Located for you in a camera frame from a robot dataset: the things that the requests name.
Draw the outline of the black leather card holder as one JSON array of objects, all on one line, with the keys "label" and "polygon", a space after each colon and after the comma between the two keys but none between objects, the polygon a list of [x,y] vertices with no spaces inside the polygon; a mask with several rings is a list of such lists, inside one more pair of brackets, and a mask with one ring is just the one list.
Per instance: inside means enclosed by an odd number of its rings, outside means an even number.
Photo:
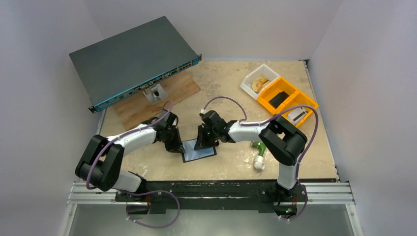
[{"label": "black leather card holder", "polygon": [[183,163],[196,161],[199,159],[217,155],[215,147],[194,150],[196,142],[197,142],[197,139],[192,139],[192,140],[187,140],[187,141],[182,142],[184,150],[185,150],[185,153],[181,154]]}]

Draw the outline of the gold VIP card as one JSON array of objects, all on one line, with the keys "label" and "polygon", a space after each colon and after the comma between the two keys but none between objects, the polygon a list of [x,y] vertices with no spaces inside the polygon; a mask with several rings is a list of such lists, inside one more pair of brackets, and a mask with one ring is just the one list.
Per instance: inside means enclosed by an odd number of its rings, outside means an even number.
[{"label": "gold VIP card", "polygon": [[258,76],[252,81],[251,89],[255,93],[259,93],[268,83],[269,83],[269,79],[267,77]]}]

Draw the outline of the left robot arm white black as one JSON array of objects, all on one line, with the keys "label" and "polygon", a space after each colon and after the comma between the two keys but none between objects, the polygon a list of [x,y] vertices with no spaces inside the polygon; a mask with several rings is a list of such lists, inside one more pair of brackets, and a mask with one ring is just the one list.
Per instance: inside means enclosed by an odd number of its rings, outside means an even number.
[{"label": "left robot arm white black", "polygon": [[184,154],[178,121],[177,115],[163,110],[159,116],[121,134],[93,136],[75,168],[75,175],[86,181],[88,189],[122,190],[134,201],[141,201],[147,194],[147,188],[142,185],[145,179],[121,170],[123,158],[141,147],[157,142],[162,142],[167,152]]}]

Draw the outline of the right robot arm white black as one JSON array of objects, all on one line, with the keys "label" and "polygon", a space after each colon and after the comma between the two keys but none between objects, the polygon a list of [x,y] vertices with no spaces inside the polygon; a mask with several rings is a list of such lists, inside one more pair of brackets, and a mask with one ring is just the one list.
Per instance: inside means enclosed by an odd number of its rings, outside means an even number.
[{"label": "right robot arm white black", "polygon": [[263,143],[279,162],[277,196],[288,200],[295,194],[299,164],[311,145],[311,141],[297,127],[281,115],[259,122],[226,122],[216,111],[210,110],[201,113],[200,117],[202,124],[198,127],[195,150],[213,148],[219,142]]}]

